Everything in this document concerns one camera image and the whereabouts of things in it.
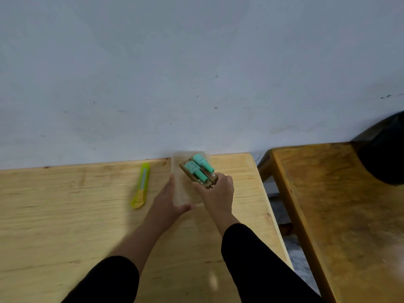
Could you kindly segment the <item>black bag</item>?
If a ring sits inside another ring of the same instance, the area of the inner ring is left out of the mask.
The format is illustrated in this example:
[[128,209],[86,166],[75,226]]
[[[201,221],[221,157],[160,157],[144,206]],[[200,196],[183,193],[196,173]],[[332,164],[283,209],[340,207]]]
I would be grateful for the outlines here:
[[372,176],[389,185],[404,185],[404,111],[374,124],[350,143]]

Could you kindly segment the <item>person's right forearm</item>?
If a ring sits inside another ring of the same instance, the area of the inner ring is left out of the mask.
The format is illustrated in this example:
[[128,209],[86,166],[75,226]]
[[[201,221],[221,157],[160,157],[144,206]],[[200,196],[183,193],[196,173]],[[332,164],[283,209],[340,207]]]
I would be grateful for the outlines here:
[[222,235],[221,254],[242,303],[325,303],[231,212],[210,215]]

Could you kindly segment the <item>person's left hand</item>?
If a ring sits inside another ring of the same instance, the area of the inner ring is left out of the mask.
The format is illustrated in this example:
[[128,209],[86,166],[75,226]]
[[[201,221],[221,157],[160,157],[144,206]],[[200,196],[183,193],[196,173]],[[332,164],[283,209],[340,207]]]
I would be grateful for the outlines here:
[[176,213],[176,205],[174,204],[175,184],[174,174],[171,174],[168,182],[154,198],[145,218],[147,224],[153,225],[161,232],[167,231],[182,215]]

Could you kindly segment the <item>clear plastic blister cover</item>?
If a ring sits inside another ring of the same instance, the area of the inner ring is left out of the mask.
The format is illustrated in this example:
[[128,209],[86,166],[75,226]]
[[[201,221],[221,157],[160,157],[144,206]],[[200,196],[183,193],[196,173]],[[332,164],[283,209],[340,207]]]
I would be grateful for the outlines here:
[[203,149],[191,151],[177,151],[171,157],[171,173],[175,177],[174,204],[176,206],[191,203],[196,206],[203,205],[203,200],[193,187],[193,181],[180,168],[180,162],[188,161],[195,154],[200,154],[210,162],[209,154]]

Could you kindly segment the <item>dark wooden table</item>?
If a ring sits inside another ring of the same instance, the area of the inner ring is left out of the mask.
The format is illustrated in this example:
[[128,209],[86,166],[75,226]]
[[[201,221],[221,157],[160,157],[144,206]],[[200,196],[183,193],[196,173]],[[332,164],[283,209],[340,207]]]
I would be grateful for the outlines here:
[[372,176],[350,142],[268,150],[273,176],[322,298],[404,303],[404,185]]

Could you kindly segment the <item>brown cardboard backing card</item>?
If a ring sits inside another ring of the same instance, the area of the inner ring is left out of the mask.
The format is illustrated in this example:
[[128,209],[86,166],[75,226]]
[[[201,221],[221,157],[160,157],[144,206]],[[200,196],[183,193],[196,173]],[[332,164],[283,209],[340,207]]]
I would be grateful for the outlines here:
[[[181,170],[195,183],[199,183],[197,182],[197,180],[185,169],[185,163],[188,161],[192,161],[192,157],[188,158],[185,161],[179,162],[179,167],[181,168]],[[214,173],[210,174],[208,173],[204,168],[201,168],[202,171],[205,173],[205,175],[208,177],[208,181],[204,184],[199,183],[200,185],[203,185],[206,189],[212,189],[217,181],[218,181],[218,177],[217,175]]]

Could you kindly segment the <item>person's right hand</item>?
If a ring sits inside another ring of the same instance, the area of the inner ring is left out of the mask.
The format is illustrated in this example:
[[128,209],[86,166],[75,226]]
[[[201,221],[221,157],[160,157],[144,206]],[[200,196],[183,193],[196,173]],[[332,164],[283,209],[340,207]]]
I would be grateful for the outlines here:
[[203,200],[204,206],[210,216],[216,221],[226,215],[231,215],[234,198],[234,183],[231,176],[216,173],[218,181],[209,189],[209,194]]

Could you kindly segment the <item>green cylindrical battery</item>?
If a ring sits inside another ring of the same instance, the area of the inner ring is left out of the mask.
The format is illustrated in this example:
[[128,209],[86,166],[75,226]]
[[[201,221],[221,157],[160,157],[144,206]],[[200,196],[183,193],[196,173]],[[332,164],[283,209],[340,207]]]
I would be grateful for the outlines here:
[[192,160],[199,165],[199,167],[204,168],[208,173],[214,173],[215,169],[209,164],[208,160],[201,154],[195,154],[192,156]]
[[197,180],[197,182],[204,184],[208,181],[208,177],[194,161],[186,162],[185,169]]

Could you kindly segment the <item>yellow-green utility knife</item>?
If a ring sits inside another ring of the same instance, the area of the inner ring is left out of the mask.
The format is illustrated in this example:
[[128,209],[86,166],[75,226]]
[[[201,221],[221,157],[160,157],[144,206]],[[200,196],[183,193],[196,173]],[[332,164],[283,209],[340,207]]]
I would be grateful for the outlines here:
[[132,209],[140,209],[147,199],[150,163],[143,163],[140,168],[139,178],[136,184],[136,193],[131,202]]

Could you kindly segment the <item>person's left forearm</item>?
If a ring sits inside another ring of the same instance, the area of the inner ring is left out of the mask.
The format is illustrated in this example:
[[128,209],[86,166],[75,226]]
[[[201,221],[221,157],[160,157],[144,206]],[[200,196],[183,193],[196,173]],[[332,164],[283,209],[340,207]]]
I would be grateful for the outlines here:
[[146,261],[173,215],[150,215],[95,265],[61,303],[134,303]]

